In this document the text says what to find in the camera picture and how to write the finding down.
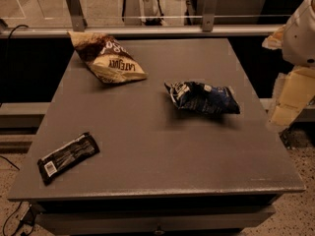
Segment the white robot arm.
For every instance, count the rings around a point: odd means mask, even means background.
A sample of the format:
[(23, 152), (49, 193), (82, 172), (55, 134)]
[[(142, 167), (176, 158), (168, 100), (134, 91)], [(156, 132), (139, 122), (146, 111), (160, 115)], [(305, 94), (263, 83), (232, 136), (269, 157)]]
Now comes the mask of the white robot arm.
[(283, 59), (293, 65), (291, 72), (276, 78), (269, 109), (269, 123), (283, 130), (315, 96), (314, 0), (304, 0), (266, 42), (273, 48), (281, 48)]

